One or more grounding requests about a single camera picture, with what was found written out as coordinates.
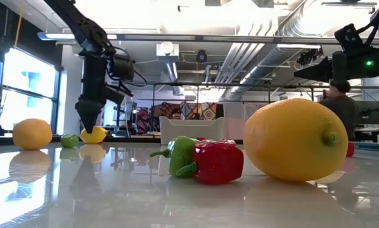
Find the white bin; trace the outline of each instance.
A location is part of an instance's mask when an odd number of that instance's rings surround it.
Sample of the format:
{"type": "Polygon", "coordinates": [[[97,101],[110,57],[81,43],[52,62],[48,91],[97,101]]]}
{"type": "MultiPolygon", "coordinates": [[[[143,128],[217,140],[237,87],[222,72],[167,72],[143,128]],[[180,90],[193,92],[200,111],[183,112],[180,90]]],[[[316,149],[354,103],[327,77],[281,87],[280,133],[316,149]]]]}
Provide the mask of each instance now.
{"type": "Polygon", "coordinates": [[[160,133],[162,145],[167,145],[178,136],[221,141],[226,139],[226,121],[223,117],[217,120],[170,120],[160,117],[160,133]]]}

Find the green light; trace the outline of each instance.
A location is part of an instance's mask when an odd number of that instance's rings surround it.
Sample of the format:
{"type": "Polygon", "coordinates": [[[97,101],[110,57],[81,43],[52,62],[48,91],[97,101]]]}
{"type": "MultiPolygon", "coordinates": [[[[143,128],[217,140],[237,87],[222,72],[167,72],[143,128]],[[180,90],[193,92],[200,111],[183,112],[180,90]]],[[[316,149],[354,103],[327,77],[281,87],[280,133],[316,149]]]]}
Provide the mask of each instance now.
{"type": "Polygon", "coordinates": [[[366,62],[366,66],[367,67],[370,67],[370,66],[373,66],[374,65],[374,61],[370,61],[370,60],[368,60],[367,62],[366,62]]]}

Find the pepper stem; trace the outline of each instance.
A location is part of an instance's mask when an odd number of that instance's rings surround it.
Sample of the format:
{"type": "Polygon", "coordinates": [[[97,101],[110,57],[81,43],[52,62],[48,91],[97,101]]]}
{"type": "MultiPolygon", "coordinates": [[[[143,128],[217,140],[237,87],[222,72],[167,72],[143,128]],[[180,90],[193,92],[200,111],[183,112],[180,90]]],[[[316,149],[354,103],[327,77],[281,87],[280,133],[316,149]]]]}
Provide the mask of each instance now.
{"type": "Polygon", "coordinates": [[[332,146],[338,142],[338,134],[336,132],[327,132],[323,134],[322,141],[327,146],[332,146]]]}
{"type": "Polygon", "coordinates": [[[157,155],[163,155],[165,158],[168,158],[170,156],[170,150],[167,148],[163,151],[158,151],[150,154],[150,158],[153,158],[154,156],[157,155]]]}
{"type": "Polygon", "coordinates": [[[196,172],[196,170],[198,169],[197,165],[196,165],[196,162],[194,161],[193,163],[189,164],[189,165],[186,165],[184,167],[181,167],[179,170],[177,170],[176,172],[176,176],[181,176],[183,173],[187,172],[187,171],[191,171],[191,172],[196,172]]]}

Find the reflective table surface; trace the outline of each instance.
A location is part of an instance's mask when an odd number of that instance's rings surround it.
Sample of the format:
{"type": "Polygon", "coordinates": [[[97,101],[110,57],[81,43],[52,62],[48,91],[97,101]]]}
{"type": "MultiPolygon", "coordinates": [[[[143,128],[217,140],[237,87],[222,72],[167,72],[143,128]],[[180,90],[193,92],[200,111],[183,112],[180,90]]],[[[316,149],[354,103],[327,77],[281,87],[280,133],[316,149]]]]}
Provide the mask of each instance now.
{"type": "Polygon", "coordinates": [[[331,183],[243,177],[205,186],[149,158],[159,144],[0,147],[0,227],[377,227],[379,152],[356,151],[331,183]]]}

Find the green bell pepper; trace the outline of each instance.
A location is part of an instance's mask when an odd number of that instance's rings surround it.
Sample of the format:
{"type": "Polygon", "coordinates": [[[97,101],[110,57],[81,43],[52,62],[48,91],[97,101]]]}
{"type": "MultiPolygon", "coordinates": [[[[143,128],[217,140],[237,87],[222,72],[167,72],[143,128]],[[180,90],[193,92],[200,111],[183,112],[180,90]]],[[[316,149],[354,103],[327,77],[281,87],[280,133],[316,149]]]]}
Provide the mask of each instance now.
{"type": "MultiPolygon", "coordinates": [[[[177,170],[194,162],[193,152],[196,142],[198,142],[196,139],[179,136],[169,142],[167,149],[151,153],[150,157],[152,158],[157,155],[162,155],[165,158],[169,158],[169,173],[177,177],[177,170]]],[[[188,178],[192,177],[193,174],[194,172],[189,170],[183,174],[180,174],[179,177],[188,178]]]]}

